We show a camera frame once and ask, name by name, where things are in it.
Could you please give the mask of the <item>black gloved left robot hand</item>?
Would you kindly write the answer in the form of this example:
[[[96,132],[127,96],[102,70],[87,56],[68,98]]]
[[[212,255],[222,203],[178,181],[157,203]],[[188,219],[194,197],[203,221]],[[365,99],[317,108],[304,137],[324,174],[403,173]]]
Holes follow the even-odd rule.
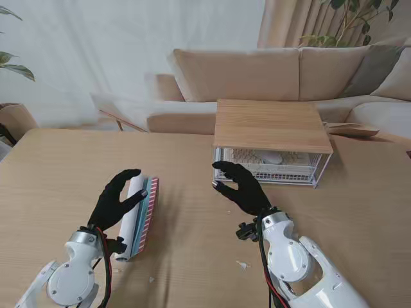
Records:
[[[148,195],[141,189],[124,201],[120,200],[120,194],[127,181],[141,174],[140,169],[126,169],[118,173],[104,188],[98,202],[87,222],[87,226],[99,228],[105,231],[122,220],[123,216],[130,212],[140,201]]]

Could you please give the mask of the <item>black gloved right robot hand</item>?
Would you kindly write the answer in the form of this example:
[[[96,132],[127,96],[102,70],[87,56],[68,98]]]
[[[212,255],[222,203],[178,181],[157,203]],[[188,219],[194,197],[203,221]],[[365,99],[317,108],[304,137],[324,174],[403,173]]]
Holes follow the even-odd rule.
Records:
[[[259,182],[242,165],[221,160],[212,163],[212,167],[222,171],[228,179],[237,183],[237,189],[221,181],[214,181],[213,187],[221,195],[237,204],[243,212],[258,216],[262,210],[277,210],[277,207],[273,207],[269,202]]]

